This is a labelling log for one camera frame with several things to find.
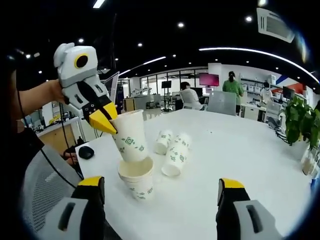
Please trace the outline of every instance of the office desk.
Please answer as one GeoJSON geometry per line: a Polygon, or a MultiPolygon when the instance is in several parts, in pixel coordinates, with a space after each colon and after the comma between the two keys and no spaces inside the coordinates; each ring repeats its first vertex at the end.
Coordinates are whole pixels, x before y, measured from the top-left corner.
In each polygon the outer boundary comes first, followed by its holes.
{"type": "Polygon", "coordinates": [[[120,180],[121,155],[110,135],[86,143],[94,149],[90,160],[78,157],[84,177],[105,177],[105,215],[123,240],[215,240],[219,178],[244,184],[275,217],[285,235],[304,212],[310,178],[291,159],[290,146],[268,125],[237,116],[181,109],[144,122],[150,156],[154,160],[152,201],[135,201],[120,180]],[[192,137],[190,157],[182,175],[161,174],[164,156],[153,153],[160,130],[192,137]]]}

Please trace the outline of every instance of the white wall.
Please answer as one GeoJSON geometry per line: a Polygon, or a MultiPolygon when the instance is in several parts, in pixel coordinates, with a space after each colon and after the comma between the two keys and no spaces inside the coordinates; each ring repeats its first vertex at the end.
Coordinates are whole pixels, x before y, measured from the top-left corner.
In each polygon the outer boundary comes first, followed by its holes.
{"type": "Polygon", "coordinates": [[[130,90],[131,93],[135,90],[135,89],[140,89],[140,77],[132,77],[130,78],[130,90]]]}

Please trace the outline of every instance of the gray chair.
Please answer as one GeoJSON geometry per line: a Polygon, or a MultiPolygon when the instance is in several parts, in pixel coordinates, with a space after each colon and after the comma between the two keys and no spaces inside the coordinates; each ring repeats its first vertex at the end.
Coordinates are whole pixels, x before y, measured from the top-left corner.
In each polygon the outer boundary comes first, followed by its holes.
{"type": "Polygon", "coordinates": [[[213,91],[210,93],[207,112],[236,115],[237,95],[234,92],[213,91]]]}
{"type": "Polygon", "coordinates": [[[268,101],[266,105],[266,112],[264,115],[264,122],[268,122],[268,118],[273,118],[278,120],[278,116],[280,113],[282,105],[273,101],[268,101]]]}
{"type": "MultiPolygon", "coordinates": [[[[45,145],[42,150],[61,175],[77,186],[81,179],[75,170],[50,146],[45,145]]],[[[25,171],[19,199],[22,218],[29,230],[40,236],[47,213],[73,192],[74,188],[54,171],[39,151],[25,171]]]]}

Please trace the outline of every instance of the light strip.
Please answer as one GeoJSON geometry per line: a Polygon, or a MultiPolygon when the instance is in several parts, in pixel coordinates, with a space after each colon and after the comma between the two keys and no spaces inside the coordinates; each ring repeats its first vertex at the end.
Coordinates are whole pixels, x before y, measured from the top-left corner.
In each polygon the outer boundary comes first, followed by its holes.
{"type": "Polygon", "coordinates": [[[99,9],[102,4],[104,4],[105,0],[96,0],[95,4],[93,5],[94,9],[99,9]]]}
{"type": "Polygon", "coordinates": [[[296,64],[295,62],[290,61],[282,56],[274,55],[272,53],[265,52],[265,51],[259,51],[259,50],[248,49],[248,48],[240,48],[240,47],[208,47],[208,48],[200,48],[199,49],[199,51],[214,51],[214,50],[236,50],[236,51],[245,51],[245,52],[268,55],[268,56],[274,57],[276,59],[280,59],[282,61],[285,61],[288,64],[291,64],[291,65],[297,67],[298,69],[304,71],[306,74],[308,74],[310,77],[312,77],[319,84],[319,80],[315,76],[313,76],[310,72],[308,72],[302,66],[300,66],[300,65],[296,64]]]}
{"type": "Polygon", "coordinates": [[[158,60],[161,60],[161,59],[165,59],[165,58],[166,58],[166,56],[162,56],[162,57],[159,57],[159,58],[157,58],[157,59],[153,59],[153,60],[151,60],[151,61],[147,61],[147,62],[145,62],[143,65],[150,64],[150,63],[153,63],[153,62],[155,62],[155,61],[158,61],[158,60]]]}
{"type": "Polygon", "coordinates": [[[124,71],[124,72],[120,73],[119,76],[121,76],[122,74],[126,74],[126,73],[128,73],[128,72],[130,72],[130,71],[131,71],[131,69],[129,69],[129,70],[127,70],[127,71],[124,71]]]}

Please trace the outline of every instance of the paper cup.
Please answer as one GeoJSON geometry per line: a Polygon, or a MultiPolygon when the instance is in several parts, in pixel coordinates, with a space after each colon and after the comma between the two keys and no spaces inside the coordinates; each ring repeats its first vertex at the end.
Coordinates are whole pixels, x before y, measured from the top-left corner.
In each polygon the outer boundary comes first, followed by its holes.
{"type": "Polygon", "coordinates": [[[142,161],[148,156],[143,110],[120,114],[110,122],[118,131],[112,137],[124,161],[142,161]]]}
{"type": "Polygon", "coordinates": [[[165,155],[164,165],[161,169],[163,174],[168,177],[179,176],[188,160],[188,155],[189,149],[187,145],[182,145],[180,142],[170,145],[165,155]]]}
{"type": "Polygon", "coordinates": [[[181,144],[183,146],[186,146],[187,148],[190,148],[191,143],[192,143],[191,137],[183,132],[175,137],[175,139],[172,141],[171,145],[181,144]]]}
{"type": "Polygon", "coordinates": [[[157,154],[166,155],[172,137],[173,133],[171,130],[160,131],[159,136],[154,145],[154,151],[157,154]]]}
{"type": "Polygon", "coordinates": [[[142,161],[121,161],[118,174],[133,198],[138,201],[147,201],[154,196],[153,170],[154,162],[147,157],[142,161]]]}

